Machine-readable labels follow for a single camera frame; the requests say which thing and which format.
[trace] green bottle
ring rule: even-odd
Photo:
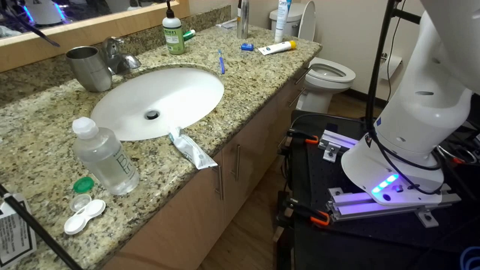
[[[182,22],[174,16],[170,0],[167,0],[167,7],[167,17],[164,19],[162,26],[168,52],[174,56],[185,55],[186,50],[183,43]]]

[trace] metal cup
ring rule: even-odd
[[[66,53],[72,73],[87,92],[111,89],[111,73],[95,47],[75,47]]]

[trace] cabinet door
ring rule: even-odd
[[[278,158],[300,95],[297,82],[291,82],[270,100],[222,151],[227,223],[236,217]]]
[[[219,169],[203,170],[105,269],[197,269],[224,232]]]

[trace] faucet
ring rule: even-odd
[[[105,64],[111,74],[129,74],[141,67],[138,59],[122,52],[123,44],[123,40],[114,37],[104,43]]]

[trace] granite countertop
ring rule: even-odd
[[[251,28],[248,43],[257,49],[272,44],[269,31]],[[200,67],[218,74],[218,50],[222,50],[227,74],[218,109],[185,130],[209,155],[215,155],[242,127],[318,52],[320,44],[299,41],[294,52],[264,58],[258,52],[240,52],[242,41],[225,29],[207,29],[188,43],[188,53],[170,56],[165,47],[138,59],[143,74],[161,67]],[[33,217],[80,263],[93,269],[117,253],[165,203],[195,175],[195,169],[164,137],[141,143],[123,143],[140,169],[141,182],[126,197],[113,197],[101,187],[92,196],[107,202],[105,214],[93,220],[78,236],[63,233],[72,215],[72,184],[89,173],[75,160],[72,121],[89,116],[104,95],[87,94],[71,80],[0,109],[0,176],[11,193],[23,194]],[[53,251],[39,242],[35,256],[21,269],[66,269]]]

